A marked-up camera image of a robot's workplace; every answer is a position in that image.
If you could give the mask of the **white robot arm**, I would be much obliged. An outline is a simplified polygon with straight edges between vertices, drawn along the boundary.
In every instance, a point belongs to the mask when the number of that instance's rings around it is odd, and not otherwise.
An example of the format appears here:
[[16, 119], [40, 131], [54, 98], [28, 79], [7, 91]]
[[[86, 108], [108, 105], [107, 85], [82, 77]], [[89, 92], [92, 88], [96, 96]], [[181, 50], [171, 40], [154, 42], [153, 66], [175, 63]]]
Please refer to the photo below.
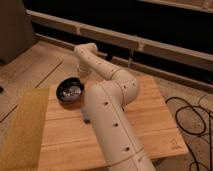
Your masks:
[[123, 107], [140, 92], [138, 80], [127, 70], [97, 56], [94, 43], [77, 45], [78, 71], [96, 71], [103, 81], [86, 90], [84, 104], [109, 171], [156, 171], [137, 138]]

